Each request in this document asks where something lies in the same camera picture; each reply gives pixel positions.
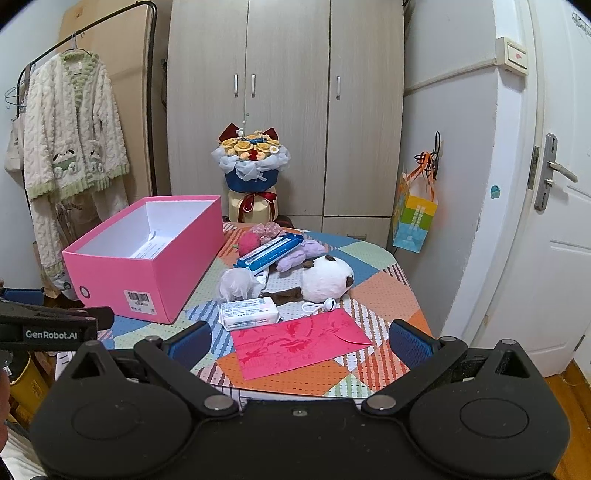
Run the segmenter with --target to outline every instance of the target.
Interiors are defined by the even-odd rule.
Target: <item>colorful paper bag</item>
[[[271,187],[266,192],[228,192],[228,215],[231,222],[267,223],[277,218],[277,192]]]
[[[437,210],[431,155],[424,152],[411,174],[402,174],[394,210],[392,246],[419,253]]]

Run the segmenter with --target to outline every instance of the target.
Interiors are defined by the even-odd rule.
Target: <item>clothes rack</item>
[[[46,55],[50,54],[52,51],[54,51],[55,49],[61,47],[64,43],[72,40],[73,37],[77,37],[78,35],[83,34],[85,31],[91,29],[92,27],[95,27],[113,17],[116,17],[117,15],[121,15],[133,8],[136,7],[141,7],[143,5],[146,5],[147,7],[151,8],[152,10],[152,19],[150,22],[150,34],[148,37],[148,64],[147,64],[147,68],[146,68],[146,77],[147,77],[147,86],[146,86],[146,110],[147,110],[147,130],[148,130],[148,162],[150,164],[150,185],[152,187],[152,195],[153,196],[157,196],[158,195],[158,191],[157,191],[157,185],[156,185],[156,172],[155,172],[155,167],[154,167],[154,144],[152,142],[152,63],[153,63],[153,55],[154,55],[154,35],[156,32],[156,18],[158,16],[158,8],[156,7],[156,4],[154,2],[151,2],[150,0],[142,0],[142,1],[138,1],[134,4],[128,5],[127,7],[121,8],[120,10],[117,10],[103,18],[99,18],[97,21],[92,22],[91,24],[85,26],[84,28],[81,28],[80,30],[76,30],[72,35],[70,35],[67,38],[64,38],[64,40],[62,40],[61,42],[57,43],[56,45],[53,45],[52,48],[48,49],[47,51],[45,51],[44,53],[42,53],[41,55],[39,55],[36,59],[32,60],[30,63],[36,63],[39,60],[41,60],[43,57],[45,57]],[[18,76],[18,82],[17,85],[21,84],[21,79],[22,76],[24,75],[26,70],[26,67],[23,68],[21,74]],[[17,117],[20,115],[20,108],[17,105]]]

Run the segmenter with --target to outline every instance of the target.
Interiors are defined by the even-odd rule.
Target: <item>yellow bucket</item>
[[[48,391],[47,383],[43,380],[29,354],[29,361],[25,370],[10,384],[11,395],[25,410],[34,414]]]

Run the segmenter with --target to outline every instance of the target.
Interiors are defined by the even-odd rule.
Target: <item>yellow flower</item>
[[[237,140],[235,138],[228,138],[227,140],[224,140],[222,142],[222,146],[224,148],[228,148],[228,147],[232,147],[234,145],[236,145]]]
[[[236,143],[234,150],[237,152],[245,152],[252,149],[252,144],[250,142],[246,142],[244,140],[240,140]]]

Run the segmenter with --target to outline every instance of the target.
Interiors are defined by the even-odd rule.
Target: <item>pink box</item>
[[[147,197],[63,253],[87,307],[173,323],[223,243],[219,196]]]

